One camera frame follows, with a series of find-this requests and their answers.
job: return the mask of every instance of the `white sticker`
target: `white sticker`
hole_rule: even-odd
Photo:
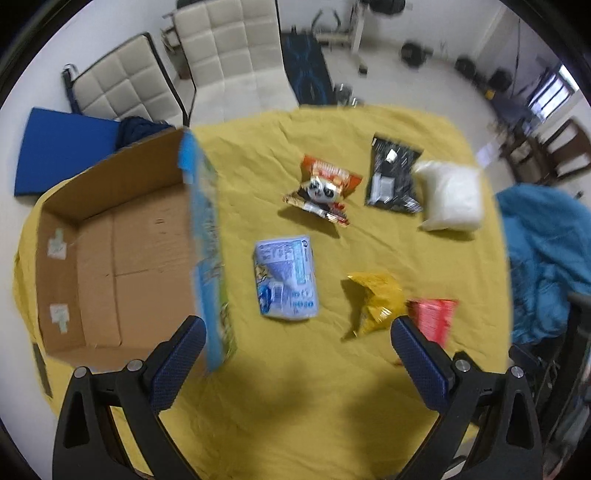
[[[55,237],[47,241],[47,256],[58,260],[66,259],[66,243],[64,242],[64,230],[62,228],[56,228]]]
[[[70,321],[70,312],[66,303],[52,303],[49,305],[49,314],[51,322],[58,324],[60,333],[68,332],[68,322]]]

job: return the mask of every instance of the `metal screw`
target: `metal screw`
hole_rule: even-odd
[[[470,370],[470,362],[467,360],[458,360],[456,362],[456,368],[460,372],[467,372],[468,370]]]
[[[76,378],[82,378],[86,375],[86,367],[78,367],[74,370],[74,376]]]
[[[140,368],[142,368],[144,363],[141,360],[132,360],[127,364],[127,370],[130,372],[137,372]]]
[[[522,370],[522,368],[521,368],[521,367],[518,367],[518,366],[516,365],[516,366],[514,366],[514,367],[511,367],[511,374],[512,374],[514,377],[521,378],[521,377],[523,377],[523,370]]]

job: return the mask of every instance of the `yellow tablecloth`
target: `yellow tablecloth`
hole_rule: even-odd
[[[483,180],[486,218],[473,235],[427,233],[421,215],[363,205],[375,133],[424,150],[423,158],[474,164],[444,118],[389,107],[301,108],[194,130],[219,174],[222,250],[238,351],[207,378],[191,374],[169,411],[172,438],[204,478],[368,479],[399,471],[436,415],[393,362],[389,332],[342,341],[363,291],[353,271],[391,272],[408,297],[459,299],[446,350],[465,350],[504,371],[510,310],[504,239]],[[347,199],[350,227],[334,227],[282,203],[300,182],[307,153],[364,175]],[[39,205],[25,225],[15,265],[15,298],[36,341],[34,236]],[[320,314],[303,323],[259,314],[252,267],[260,239],[308,234]],[[72,369],[46,358],[59,412]],[[120,412],[134,463],[145,464]]]

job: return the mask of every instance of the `chair backrest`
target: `chair backrest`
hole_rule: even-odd
[[[553,144],[568,127],[573,127],[575,131],[574,137],[557,147],[555,150],[552,150]],[[558,167],[561,164],[565,164],[580,157],[581,155],[586,155],[587,160],[591,162],[591,141],[589,141],[589,136],[573,118],[569,118],[564,122],[560,128],[546,142],[544,142],[544,148],[548,152],[548,157],[552,162],[553,167]]]
[[[84,115],[113,120],[140,116],[189,125],[149,33],[110,51],[76,77],[72,90]]]
[[[196,87],[283,68],[274,0],[207,0],[173,21]]]

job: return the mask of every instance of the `white plastic package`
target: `white plastic package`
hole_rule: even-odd
[[[309,237],[257,242],[254,261],[261,314],[284,320],[306,320],[318,315]]]
[[[413,173],[422,181],[426,204],[423,230],[478,230],[484,217],[480,170],[442,161],[419,161]]]

